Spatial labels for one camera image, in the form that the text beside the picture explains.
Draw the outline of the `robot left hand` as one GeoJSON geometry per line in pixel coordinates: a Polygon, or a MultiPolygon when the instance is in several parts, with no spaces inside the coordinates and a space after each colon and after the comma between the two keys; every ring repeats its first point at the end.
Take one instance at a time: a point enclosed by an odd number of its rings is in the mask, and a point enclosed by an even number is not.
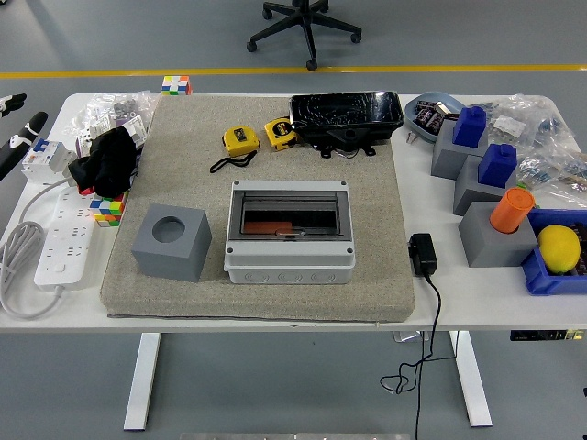
{"type": "MultiPolygon", "coordinates": [[[[1,117],[20,109],[27,99],[25,93],[11,94],[1,98],[1,117]]],[[[48,120],[48,114],[37,112],[31,119],[1,146],[1,179],[24,158],[32,143],[48,120]]]]}

